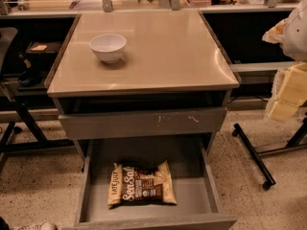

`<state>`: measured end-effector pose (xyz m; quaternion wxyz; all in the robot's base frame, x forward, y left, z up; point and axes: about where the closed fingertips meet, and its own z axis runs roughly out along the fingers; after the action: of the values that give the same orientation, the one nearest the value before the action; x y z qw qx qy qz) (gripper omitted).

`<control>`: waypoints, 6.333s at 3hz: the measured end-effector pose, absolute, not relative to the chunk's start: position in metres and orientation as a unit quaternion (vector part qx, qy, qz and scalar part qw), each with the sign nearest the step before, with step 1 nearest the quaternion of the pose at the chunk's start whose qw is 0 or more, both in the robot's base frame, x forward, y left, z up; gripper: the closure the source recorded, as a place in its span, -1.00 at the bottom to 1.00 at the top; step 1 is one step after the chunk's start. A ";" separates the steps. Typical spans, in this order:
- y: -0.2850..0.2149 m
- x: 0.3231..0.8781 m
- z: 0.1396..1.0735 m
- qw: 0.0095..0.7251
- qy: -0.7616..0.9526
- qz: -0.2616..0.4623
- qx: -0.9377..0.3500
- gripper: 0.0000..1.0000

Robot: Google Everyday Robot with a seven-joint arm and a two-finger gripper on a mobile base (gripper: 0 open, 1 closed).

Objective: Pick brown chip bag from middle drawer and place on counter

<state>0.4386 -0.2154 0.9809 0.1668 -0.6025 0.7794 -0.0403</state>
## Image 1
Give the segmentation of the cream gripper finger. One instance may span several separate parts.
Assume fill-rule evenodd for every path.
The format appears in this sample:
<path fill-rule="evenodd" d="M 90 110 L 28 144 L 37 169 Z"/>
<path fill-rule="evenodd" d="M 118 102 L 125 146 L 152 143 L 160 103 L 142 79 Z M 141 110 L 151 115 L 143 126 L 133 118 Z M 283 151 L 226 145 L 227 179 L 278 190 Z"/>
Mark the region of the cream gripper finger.
<path fill-rule="evenodd" d="M 293 65 L 275 74 L 267 116 L 279 122 L 290 120 L 307 101 L 307 63 Z"/>
<path fill-rule="evenodd" d="M 281 43 L 286 19 L 279 21 L 262 36 L 262 40 L 271 44 Z"/>

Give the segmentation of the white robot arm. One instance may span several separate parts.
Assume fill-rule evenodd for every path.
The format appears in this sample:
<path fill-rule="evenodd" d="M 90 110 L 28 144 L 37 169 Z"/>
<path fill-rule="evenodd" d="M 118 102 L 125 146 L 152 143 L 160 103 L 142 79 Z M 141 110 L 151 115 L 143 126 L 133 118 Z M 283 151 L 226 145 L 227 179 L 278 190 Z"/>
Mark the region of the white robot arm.
<path fill-rule="evenodd" d="M 275 74 L 266 107 L 269 118 L 285 122 L 307 101 L 307 0 L 301 0 L 286 19 L 266 31 L 262 40 L 279 44 L 284 55 L 295 61 Z"/>

